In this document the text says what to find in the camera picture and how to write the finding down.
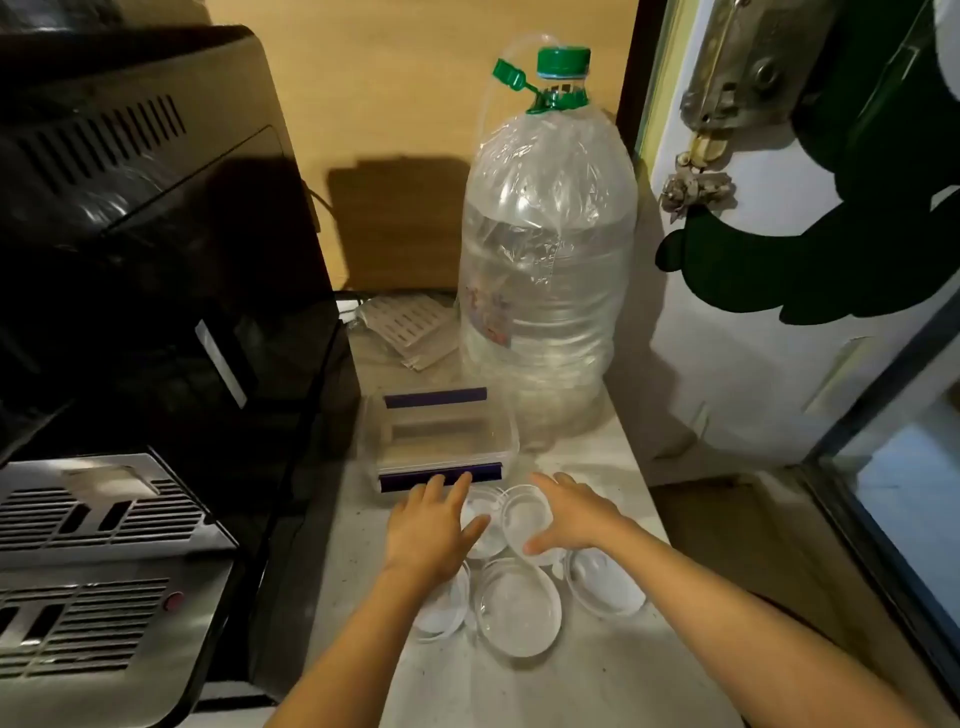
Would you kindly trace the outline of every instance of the clear plastic lid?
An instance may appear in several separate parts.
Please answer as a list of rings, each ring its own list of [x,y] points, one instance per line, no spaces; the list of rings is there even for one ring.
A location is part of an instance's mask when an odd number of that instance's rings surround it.
[[[470,575],[466,564],[423,602],[414,618],[414,635],[422,643],[443,640],[464,623],[470,604]]]
[[[514,557],[490,561],[473,596],[477,630],[510,657],[533,657],[560,633],[560,593],[542,570]]]
[[[630,574],[599,548],[567,553],[564,578],[576,600],[597,617],[629,617],[647,600]]]
[[[460,525],[465,527],[477,516],[491,517],[490,525],[467,554],[468,559],[490,559],[507,547],[500,527],[500,506],[503,491],[492,485],[470,486],[464,509],[460,512]]]
[[[503,495],[500,525],[507,544],[517,556],[535,566],[559,564],[566,551],[551,548],[537,556],[523,553],[523,545],[553,522],[553,513],[543,491],[536,485],[516,485]]]
[[[513,413],[486,386],[378,392],[360,424],[361,460],[381,493],[408,491],[440,473],[474,482],[500,480],[519,443]]]

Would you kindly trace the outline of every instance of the large plastic jug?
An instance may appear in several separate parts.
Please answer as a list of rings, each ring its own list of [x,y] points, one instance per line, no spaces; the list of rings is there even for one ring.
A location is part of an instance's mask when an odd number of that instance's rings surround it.
[[[495,78],[536,98],[481,144],[464,203],[462,356],[521,410],[554,422],[600,392],[636,223],[634,168],[589,102],[589,58],[588,48],[541,48],[544,90],[497,62]]]

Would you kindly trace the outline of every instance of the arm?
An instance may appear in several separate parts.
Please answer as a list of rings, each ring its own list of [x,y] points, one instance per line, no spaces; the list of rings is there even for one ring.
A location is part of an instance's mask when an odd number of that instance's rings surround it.
[[[566,473],[534,473],[554,521],[530,554],[594,546],[657,605],[733,705],[767,728],[920,728],[906,703],[869,670],[761,599],[621,516]]]
[[[396,506],[387,523],[387,554],[370,595],[301,677],[267,728],[373,728],[380,721],[396,661],[430,593],[453,578],[490,522],[478,516],[461,532],[470,475],[446,501],[434,475]]]

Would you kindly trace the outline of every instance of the appliance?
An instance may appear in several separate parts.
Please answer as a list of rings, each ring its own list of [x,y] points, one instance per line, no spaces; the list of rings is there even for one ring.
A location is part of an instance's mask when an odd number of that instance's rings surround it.
[[[0,711],[280,699],[359,387],[263,50],[27,34],[0,67]]]

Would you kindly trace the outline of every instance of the hand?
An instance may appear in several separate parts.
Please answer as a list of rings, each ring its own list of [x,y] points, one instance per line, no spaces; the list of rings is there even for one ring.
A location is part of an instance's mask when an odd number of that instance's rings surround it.
[[[444,477],[434,475],[426,485],[414,486],[387,521],[383,569],[407,575],[424,596],[456,575],[490,523],[490,516],[477,516],[460,530],[470,481],[470,473],[461,475],[444,500]]]
[[[549,548],[599,547],[611,524],[623,518],[609,500],[566,473],[554,473],[552,478],[543,473],[530,473],[530,480],[550,503],[553,522],[523,546],[529,556]]]

